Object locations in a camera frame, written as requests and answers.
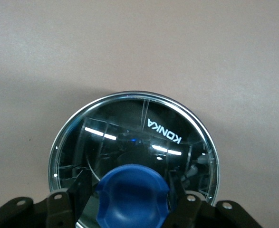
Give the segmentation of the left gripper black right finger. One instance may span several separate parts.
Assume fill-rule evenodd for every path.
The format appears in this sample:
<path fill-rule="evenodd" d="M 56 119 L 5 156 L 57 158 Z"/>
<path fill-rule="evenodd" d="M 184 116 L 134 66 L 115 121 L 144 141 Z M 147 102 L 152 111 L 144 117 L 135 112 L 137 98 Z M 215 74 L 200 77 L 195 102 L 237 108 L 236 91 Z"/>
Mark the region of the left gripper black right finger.
<path fill-rule="evenodd" d="M 168 173 L 168 205 L 170 213 L 163 223 L 163 228 L 194 228 L 202 204 L 193 192 L 187 193 L 177 171 Z"/>

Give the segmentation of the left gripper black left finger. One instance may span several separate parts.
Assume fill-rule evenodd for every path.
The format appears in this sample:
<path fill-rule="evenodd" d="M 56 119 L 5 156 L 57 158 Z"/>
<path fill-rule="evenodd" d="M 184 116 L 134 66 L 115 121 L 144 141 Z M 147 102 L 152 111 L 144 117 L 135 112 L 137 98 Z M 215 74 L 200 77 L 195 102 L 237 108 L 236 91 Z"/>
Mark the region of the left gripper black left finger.
<path fill-rule="evenodd" d="M 92 173 L 82 170 L 69 188 L 47 197 L 46 228 L 75 228 L 93 192 Z"/>

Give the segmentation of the glass lid with blue knob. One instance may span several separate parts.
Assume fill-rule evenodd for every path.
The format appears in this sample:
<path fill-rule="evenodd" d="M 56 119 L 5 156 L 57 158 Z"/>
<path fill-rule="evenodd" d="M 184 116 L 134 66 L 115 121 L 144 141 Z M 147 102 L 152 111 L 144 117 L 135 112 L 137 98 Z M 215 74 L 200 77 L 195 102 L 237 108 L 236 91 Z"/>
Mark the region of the glass lid with blue knob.
<path fill-rule="evenodd" d="M 199 118 L 142 91 L 102 97 L 63 125 L 50 152 L 50 190 L 70 188 L 82 171 L 89 199 L 76 228 L 161 228 L 185 193 L 213 204 L 220 176 Z"/>

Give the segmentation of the brown table mat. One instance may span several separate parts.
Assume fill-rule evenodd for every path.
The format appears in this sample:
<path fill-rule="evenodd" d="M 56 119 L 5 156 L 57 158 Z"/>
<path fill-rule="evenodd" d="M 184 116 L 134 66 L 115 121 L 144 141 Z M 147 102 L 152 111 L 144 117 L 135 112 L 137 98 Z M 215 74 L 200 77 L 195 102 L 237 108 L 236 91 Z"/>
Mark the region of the brown table mat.
<path fill-rule="evenodd" d="M 43 200 L 61 127 L 130 90 L 197 115 L 217 199 L 279 228 L 279 0 L 0 0 L 0 206 Z"/>

